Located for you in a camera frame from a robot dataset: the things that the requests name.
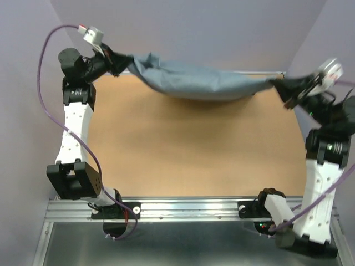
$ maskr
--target metal extrusion rail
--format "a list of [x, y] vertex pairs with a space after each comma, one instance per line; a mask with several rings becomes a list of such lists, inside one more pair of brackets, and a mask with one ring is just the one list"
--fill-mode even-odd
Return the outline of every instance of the metal extrusion rail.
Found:
[[[158, 222], [226, 222], [226, 221], [268, 221], [270, 219], [241, 219], [238, 216], [238, 201], [254, 200], [251, 197], [224, 198], [124, 198], [126, 201], [141, 202], [140, 223]], [[296, 207], [301, 204], [301, 197], [287, 198], [288, 205]], [[42, 266], [49, 246], [54, 223], [97, 223], [101, 220], [91, 219], [91, 209], [84, 201], [51, 200], [48, 203], [44, 226], [35, 255], [34, 266]], [[339, 224], [339, 215], [333, 208], [331, 231], [334, 242], [339, 249], [340, 265], [354, 265], [346, 239]]]

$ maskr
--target gray fabric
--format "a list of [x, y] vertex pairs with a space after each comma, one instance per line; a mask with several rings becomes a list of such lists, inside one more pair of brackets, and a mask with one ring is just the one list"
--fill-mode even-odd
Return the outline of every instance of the gray fabric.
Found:
[[268, 79], [253, 79], [230, 71], [161, 61], [153, 54], [134, 56], [128, 70], [163, 94], [196, 100], [236, 100], [272, 88]]

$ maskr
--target wooden board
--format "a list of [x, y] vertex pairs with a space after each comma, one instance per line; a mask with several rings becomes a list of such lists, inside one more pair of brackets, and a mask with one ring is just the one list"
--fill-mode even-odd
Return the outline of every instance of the wooden board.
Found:
[[305, 145], [274, 89], [206, 103], [161, 95], [130, 75], [95, 87], [88, 145], [104, 184], [123, 196], [303, 194]]

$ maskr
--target purple cable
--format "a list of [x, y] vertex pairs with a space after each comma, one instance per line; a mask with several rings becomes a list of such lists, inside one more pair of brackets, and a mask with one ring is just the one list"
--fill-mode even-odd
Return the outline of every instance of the purple cable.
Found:
[[284, 229], [288, 226], [290, 226], [295, 220], [299, 219], [301, 216], [305, 215], [307, 212], [309, 212], [311, 209], [313, 209], [315, 206], [317, 206], [330, 192], [332, 192], [337, 186], [339, 186], [342, 182], [344, 182], [350, 175], [351, 173], [355, 170], [355, 164], [353, 164], [348, 171], [344, 172], [341, 177], [333, 184], [331, 185], [324, 194], [320, 195], [319, 198], [317, 198], [312, 204], [310, 204], [307, 208], [304, 210], [300, 211], [299, 214], [295, 215], [292, 219], [289, 221], [280, 224], [278, 227], [270, 229], [270, 232], [274, 231], [279, 231], [281, 229]]
[[[63, 130], [65, 130], [66, 132], [68, 132], [69, 134], [72, 135], [73, 138], [75, 138], [79, 143], [80, 145], [82, 145], [86, 150], [87, 152], [92, 156], [92, 158], [94, 159], [97, 167], [98, 167], [98, 170], [99, 170], [99, 175], [102, 179], [102, 170], [101, 170], [101, 166], [100, 166], [100, 163], [99, 163], [99, 160], [97, 159], [97, 157], [94, 155], [94, 153], [92, 152], [92, 150], [85, 144], [84, 141], [82, 141], [75, 133], [71, 132], [69, 128], [67, 128], [66, 126], [64, 126], [63, 124], [61, 124], [55, 117], [53, 117], [47, 110], [44, 102], [43, 102], [43, 98], [42, 98], [42, 93], [40, 92], [40, 70], [42, 68], [42, 62], [43, 62], [43, 57], [44, 57], [44, 52], [45, 52], [45, 49], [47, 47], [47, 44], [49, 42], [49, 39], [51, 38], [51, 36], [53, 35], [54, 32], [62, 29], [62, 28], [74, 28], [74, 29], [78, 29], [79, 26], [75, 26], [75, 25], [61, 25], [61, 26], [58, 26], [54, 29], [52, 29], [49, 34], [47, 35], [45, 41], [44, 41], [44, 44], [43, 44], [43, 48], [42, 48], [42, 51], [40, 53], [40, 57], [39, 57], [39, 63], [38, 63], [38, 70], [37, 70], [37, 93], [38, 93], [38, 99], [39, 99], [39, 102], [45, 112], [45, 114], [53, 121], [55, 122], [58, 126], [60, 126]], [[121, 239], [124, 239], [128, 236], [130, 236], [137, 228], [137, 224], [138, 224], [138, 219], [137, 219], [137, 216], [136, 214], [130, 209], [128, 208], [127, 206], [123, 205], [121, 202], [117, 201], [115, 198], [113, 198], [104, 188], [104, 192], [106, 194], [106, 196], [108, 196], [114, 203], [116, 203], [117, 205], [119, 205], [120, 207], [126, 209], [127, 211], [129, 211], [134, 219], [135, 219], [135, 224], [134, 224], [134, 227], [133, 229], [128, 233], [126, 234], [125, 236], [121, 236], [121, 237], [116, 237], [115, 240], [121, 240]]]

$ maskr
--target purple wire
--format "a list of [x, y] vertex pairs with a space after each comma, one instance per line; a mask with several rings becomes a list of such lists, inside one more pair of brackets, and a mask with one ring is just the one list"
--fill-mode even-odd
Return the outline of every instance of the purple wire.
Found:
[[337, 186], [339, 186], [342, 182], [344, 182], [350, 175], [351, 173], [355, 170], [355, 164], [353, 164], [348, 171], [344, 172], [341, 177], [333, 184], [331, 185], [324, 194], [320, 195], [319, 198], [317, 198], [314, 202], [312, 202], [307, 208], [304, 210], [300, 211], [299, 214], [295, 215], [292, 219], [288, 220], [285, 223], [280, 224], [276, 228], [270, 229], [270, 232], [274, 231], [279, 231], [282, 230], [288, 226], [290, 226], [295, 220], [299, 219], [301, 216], [305, 215], [307, 212], [309, 212], [311, 209], [313, 209], [315, 206], [317, 206], [330, 192], [332, 192]]
[[[55, 117], [53, 117], [47, 110], [45, 104], [44, 104], [44, 101], [43, 101], [43, 98], [42, 98], [42, 93], [40, 91], [40, 71], [41, 71], [41, 68], [42, 68], [42, 62], [43, 62], [43, 57], [44, 57], [44, 52], [45, 52], [45, 49], [47, 47], [47, 44], [49, 42], [49, 39], [51, 38], [51, 36], [53, 35], [53, 33], [55, 33], [56, 31], [62, 29], [62, 28], [74, 28], [74, 29], [78, 29], [79, 26], [75, 26], [75, 25], [61, 25], [61, 26], [58, 26], [54, 29], [52, 29], [49, 34], [47, 35], [45, 41], [44, 41], [44, 44], [43, 44], [43, 48], [42, 48], [42, 51], [40, 53], [40, 57], [39, 57], [39, 63], [38, 63], [38, 70], [37, 70], [37, 93], [38, 93], [38, 99], [39, 99], [39, 102], [45, 112], [45, 114], [53, 121], [55, 122], [58, 126], [60, 126], [63, 130], [65, 130], [66, 132], [68, 132], [73, 138], [75, 138], [79, 143], [80, 145], [82, 145], [86, 150], [87, 152], [92, 156], [92, 158], [94, 159], [97, 167], [98, 167], [98, 170], [99, 170], [99, 175], [102, 179], [102, 170], [101, 170], [101, 166], [100, 166], [100, 163], [99, 163], [99, 160], [97, 159], [97, 157], [95, 156], [95, 154], [92, 152], [92, 150], [85, 144], [84, 141], [82, 141], [75, 133], [71, 132], [69, 128], [67, 128], [66, 126], [64, 126], [62, 123], [60, 123]], [[129, 211], [134, 219], [135, 219], [135, 224], [134, 224], [134, 227], [133, 229], [128, 233], [126, 234], [125, 236], [121, 236], [121, 237], [116, 237], [115, 240], [121, 240], [121, 239], [124, 239], [128, 236], [130, 236], [137, 228], [137, 224], [138, 224], [138, 219], [137, 219], [137, 216], [136, 214], [130, 209], [128, 208], [127, 206], [123, 205], [121, 202], [117, 201], [114, 197], [112, 197], [104, 188], [104, 192], [106, 194], [106, 196], [108, 196], [114, 203], [116, 203], [117, 205], [119, 205], [120, 207], [126, 209], [127, 211]]]

